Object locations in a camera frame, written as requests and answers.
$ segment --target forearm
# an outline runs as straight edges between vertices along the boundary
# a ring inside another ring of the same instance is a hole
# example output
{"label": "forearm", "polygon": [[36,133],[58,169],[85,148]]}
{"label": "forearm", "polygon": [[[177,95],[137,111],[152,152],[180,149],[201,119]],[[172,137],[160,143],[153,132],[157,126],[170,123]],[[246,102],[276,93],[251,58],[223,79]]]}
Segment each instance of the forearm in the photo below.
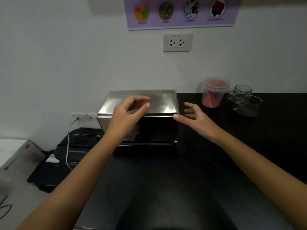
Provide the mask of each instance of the forearm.
{"label": "forearm", "polygon": [[105,135],[18,230],[72,229],[118,143],[117,139]]}
{"label": "forearm", "polygon": [[307,185],[227,132],[216,142],[297,229],[307,229]]}

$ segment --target hand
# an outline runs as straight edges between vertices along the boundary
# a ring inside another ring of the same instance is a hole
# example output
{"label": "hand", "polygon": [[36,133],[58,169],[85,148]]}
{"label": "hand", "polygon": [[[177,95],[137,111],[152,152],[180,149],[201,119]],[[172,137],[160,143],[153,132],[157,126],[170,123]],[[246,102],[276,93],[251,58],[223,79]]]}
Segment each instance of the hand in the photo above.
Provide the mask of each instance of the hand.
{"label": "hand", "polygon": [[189,109],[185,109],[185,116],[175,114],[173,115],[174,120],[188,125],[201,136],[216,143],[224,130],[202,112],[198,105],[185,102],[185,106],[189,107]]}
{"label": "hand", "polygon": [[[149,110],[150,97],[147,96],[129,96],[114,108],[114,112],[106,131],[106,135],[115,137],[119,143],[134,128],[136,123]],[[129,111],[139,109],[134,114]]]}

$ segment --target metal lid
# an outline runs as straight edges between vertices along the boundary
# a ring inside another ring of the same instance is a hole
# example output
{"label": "metal lid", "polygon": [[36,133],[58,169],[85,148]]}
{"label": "metal lid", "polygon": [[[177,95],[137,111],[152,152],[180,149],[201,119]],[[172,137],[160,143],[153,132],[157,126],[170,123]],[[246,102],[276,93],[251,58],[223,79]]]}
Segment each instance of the metal lid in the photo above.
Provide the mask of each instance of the metal lid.
{"label": "metal lid", "polygon": [[179,113],[176,91],[173,90],[125,90],[110,91],[98,111],[97,117],[111,117],[114,108],[130,95],[145,95],[151,97],[151,104],[145,117],[171,117]]}

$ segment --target stainless steel machine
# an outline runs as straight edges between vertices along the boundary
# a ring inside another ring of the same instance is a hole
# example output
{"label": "stainless steel machine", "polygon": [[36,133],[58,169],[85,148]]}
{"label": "stainless steel machine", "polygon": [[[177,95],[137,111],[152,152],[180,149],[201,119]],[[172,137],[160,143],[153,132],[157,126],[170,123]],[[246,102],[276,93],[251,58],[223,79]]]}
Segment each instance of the stainless steel machine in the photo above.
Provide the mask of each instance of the stainless steel machine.
{"label": "stainless steel machine", "polygon": [[177,146],[178,122],[173,115],[179,113],[175,90],[111,91],[97,114],[104,132],[108,129],[114,108],[130,95],[151,97],[150,109],[121,145]]}

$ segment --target white cable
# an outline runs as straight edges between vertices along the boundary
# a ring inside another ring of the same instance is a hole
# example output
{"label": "white cable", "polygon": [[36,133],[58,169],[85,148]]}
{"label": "white cable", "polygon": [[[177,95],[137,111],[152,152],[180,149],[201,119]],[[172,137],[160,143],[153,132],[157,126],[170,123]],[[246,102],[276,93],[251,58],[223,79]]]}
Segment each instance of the white cable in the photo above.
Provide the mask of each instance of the white cable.
{"label": "white cable", "polygon": [[70,127],[79,119],[79,117],[77,117],[75,119],[75,121],[72,122],[72,124],[69,126],[68,128],[68,133],[67,133],[67,151],[66,151],[66,165],[68,166],[68,168],[70,168],[72,170],[72,168],[69,166],[68,164],[68,148],[69,148],[69,129]]}

